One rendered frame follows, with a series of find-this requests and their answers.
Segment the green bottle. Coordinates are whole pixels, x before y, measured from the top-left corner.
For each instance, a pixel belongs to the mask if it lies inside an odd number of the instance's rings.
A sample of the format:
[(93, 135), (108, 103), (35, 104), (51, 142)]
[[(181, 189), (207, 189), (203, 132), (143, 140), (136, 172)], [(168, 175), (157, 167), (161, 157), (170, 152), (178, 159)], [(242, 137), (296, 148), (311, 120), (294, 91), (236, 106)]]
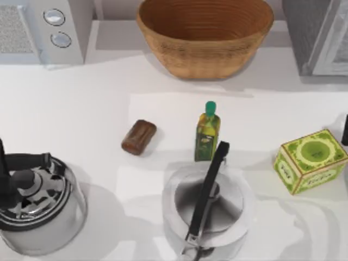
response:
[(216, 115), (216, 103), (208, 101), (196, 126), (194, 161), (211, 161), (216, 151), (221, 119)]

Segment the woven wooden basket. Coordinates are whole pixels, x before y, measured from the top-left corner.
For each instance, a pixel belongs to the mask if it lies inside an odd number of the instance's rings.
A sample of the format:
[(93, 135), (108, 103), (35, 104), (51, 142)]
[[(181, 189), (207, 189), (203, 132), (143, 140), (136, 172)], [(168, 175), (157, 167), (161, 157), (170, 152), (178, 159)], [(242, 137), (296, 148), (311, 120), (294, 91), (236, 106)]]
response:
[(136, 22), (173, 76), (225, 79), (256, 54), (274, 12), (265, 0), (143, 0)]

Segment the green and cream box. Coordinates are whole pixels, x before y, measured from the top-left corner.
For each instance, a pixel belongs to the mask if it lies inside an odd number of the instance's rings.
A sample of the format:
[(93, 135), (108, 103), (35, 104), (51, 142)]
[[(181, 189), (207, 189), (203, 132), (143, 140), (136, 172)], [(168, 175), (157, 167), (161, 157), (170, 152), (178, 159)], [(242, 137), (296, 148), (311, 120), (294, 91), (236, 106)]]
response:
[(288, 141), (279, 148), (274, 170), (291, 195), (336, 179), (348, 153), (328, 129)]

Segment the microwave knob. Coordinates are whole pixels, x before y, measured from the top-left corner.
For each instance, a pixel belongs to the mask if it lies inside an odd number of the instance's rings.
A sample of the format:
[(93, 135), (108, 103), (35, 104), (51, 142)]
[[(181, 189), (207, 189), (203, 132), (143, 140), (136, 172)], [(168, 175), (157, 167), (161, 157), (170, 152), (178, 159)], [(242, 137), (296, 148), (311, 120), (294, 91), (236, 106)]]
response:
[(59, 48), (68, 48), (72, 44), (71, 37), (64, 32), (57, 32), (51, 34), (51, 43)]
[(61, 26), (65, 23), (65, 15), (58, 9), (50, 9), (43, 12), (44, 20), (52, 26)]

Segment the silver kettle with patterned lid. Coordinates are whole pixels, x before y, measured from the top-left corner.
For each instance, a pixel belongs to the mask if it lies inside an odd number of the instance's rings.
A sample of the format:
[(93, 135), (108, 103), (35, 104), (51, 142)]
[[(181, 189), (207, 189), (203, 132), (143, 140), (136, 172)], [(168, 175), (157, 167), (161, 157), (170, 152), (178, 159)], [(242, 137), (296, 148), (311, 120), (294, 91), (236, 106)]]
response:
[(88, 204), (73, 171), (43, 154), (5, 154), (11, 193), (0, 196), (0, 237), (15, 252), (43, 256), (82, 230)]

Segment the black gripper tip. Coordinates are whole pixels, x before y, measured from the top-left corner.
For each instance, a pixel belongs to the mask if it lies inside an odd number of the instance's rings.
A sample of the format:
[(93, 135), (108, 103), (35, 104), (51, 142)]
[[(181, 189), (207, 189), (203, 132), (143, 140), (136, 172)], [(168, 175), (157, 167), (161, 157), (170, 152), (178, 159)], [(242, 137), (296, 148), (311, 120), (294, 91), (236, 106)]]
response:
[(341, 144), (344, 146), (348, 146), (348, 114), (346, 116), (343, 133), (341, 137)]
[(0, 196), (11, 193), (11, 177), (5, 162), (3, 142), (0, 139)]

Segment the pale microwave oven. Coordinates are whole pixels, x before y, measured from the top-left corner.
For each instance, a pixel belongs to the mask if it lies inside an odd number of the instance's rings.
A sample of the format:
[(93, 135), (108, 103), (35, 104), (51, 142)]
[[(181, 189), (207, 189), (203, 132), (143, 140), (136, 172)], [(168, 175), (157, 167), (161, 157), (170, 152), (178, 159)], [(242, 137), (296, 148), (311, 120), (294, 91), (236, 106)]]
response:
[[(65, 23), (52, 26), (44, 11), (58, 9)], [(0, 65), (81, 65), (88, 50), (94, 0), (0, 0)], [(64, 32), (71, 37), (68, 48), (51, 43), (50, 36)]]

